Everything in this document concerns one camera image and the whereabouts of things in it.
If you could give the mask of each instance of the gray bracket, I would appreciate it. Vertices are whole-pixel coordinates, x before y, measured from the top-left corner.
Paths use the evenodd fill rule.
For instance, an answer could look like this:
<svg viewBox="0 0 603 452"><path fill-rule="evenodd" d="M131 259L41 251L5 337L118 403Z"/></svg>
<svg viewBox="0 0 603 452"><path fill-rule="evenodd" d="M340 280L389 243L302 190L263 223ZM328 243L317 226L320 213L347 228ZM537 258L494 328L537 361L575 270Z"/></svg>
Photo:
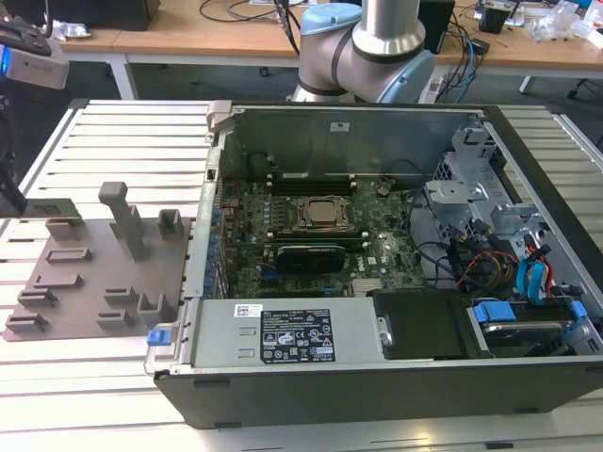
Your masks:
<svg viewBox="0 0 603 452"><path fill-rule="evenodd" d="M47 222L51 236L8 319L7 341L138 336L176 319L190 219L176 210L140 219L126 192L122 183L101 189L115 221Z"/></svg>

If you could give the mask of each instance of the blue latch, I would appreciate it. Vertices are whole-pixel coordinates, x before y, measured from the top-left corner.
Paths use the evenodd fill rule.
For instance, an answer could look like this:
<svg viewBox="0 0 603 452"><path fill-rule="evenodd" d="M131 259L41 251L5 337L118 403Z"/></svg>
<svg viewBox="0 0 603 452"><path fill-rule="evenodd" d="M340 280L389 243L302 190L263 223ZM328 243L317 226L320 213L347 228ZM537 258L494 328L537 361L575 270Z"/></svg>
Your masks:
<svg viewBox="0 0 603 452"><path fill-rule="evenodd" d="M147 333L147 345L149 347L165 347L171 344L170 330L150 330Z"/></svg>
<svg viewBox="0 0 603 452"><path fill-rule="evenodd" d="M577 319L584 318L588 315L588 313L586 312L586 308L584 307L581 301L572 301L572 311L574 311L574 314L576 315Z"/></svg>
<svg viewBox="0 0 603 452"><path fill-rule="evenodd" d="M482 301L473 308L479 323L484 322L513 322L517 319L509 301Z"/></svg>

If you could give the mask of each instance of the cpu socket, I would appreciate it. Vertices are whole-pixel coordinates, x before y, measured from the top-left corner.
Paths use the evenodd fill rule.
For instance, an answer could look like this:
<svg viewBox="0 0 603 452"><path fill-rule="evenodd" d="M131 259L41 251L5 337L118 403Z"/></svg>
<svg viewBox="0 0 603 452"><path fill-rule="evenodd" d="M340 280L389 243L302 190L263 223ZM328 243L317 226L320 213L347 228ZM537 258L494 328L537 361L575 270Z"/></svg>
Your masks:
<svg viewBox="0 0 603 452"><path fill-rule="evenodd" d="M337 196L310 197L297 200L296 230L347 231L350 220L346 200Z"/></svg>

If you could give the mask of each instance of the table leg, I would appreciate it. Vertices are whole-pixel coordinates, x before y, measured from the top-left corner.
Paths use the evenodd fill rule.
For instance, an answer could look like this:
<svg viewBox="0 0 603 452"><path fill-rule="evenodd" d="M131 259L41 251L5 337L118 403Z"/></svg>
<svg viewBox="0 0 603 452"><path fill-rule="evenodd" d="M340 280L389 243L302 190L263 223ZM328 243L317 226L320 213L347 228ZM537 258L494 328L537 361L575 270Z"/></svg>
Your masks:
<svg viewBox="0 0 603 452"><path fill-rule="evenodd" d="M442 82L448 76L449 71L450 68L448 65L438 64L435 66L430 81L427 82L427 85L418 98L420 104L435 104L435 98L442 87Z"/></svg>
<svg viewBox="0 0 603 452"><path fill-rule="evenodd" d="M136 100L139 97L139 92L136 88L136 82L132 74L130 63L124 54L112 54L108 63L111 65L117 89L120 91L122 100Z"/></svg>
<svg viewBox="0 0 603 452"><path fill-rule="evenodd" d="M521 87L519 87L519 92L522 94L529 94L531 86L536 81L536 77L524 77L524 81L521 82Z"/></svg>

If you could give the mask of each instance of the desk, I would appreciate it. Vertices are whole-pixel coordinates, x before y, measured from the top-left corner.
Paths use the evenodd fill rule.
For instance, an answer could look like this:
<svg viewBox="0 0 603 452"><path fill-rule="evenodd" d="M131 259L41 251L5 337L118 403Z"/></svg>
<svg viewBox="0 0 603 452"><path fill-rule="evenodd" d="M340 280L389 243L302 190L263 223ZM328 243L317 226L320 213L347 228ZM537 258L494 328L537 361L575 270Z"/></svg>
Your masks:
<svg viewBox="0 0 603 452"><path fill-rule="evenodd" d="M460 15L463 7L474 0L458 0L455 11L472 38L491 44L480 67L482 74L524 75L568 78L603 78L603 51L586 40L535 42L523 28L504 28L500 35L480 33L478 23ZM117 33L110 44L110 53L102 45L68 43L65 50L74 60L104 61L111 64L123 99L136 99L137 90L129 63L216 64L232 66L297 67L284 33L276 24L221 24L199 14L200 0L162 0L161 9L146 32ZM259 7L243 6L243 14L257 14ZM294 8L298 17L304 9ZM228 18L221 3L210 6L207 13ZM94 30L97 33L110 31ZM102 41L103 36L93 40ZM446 38L437 56L436 76L454 67L461 57L461 48Z"/></svg>

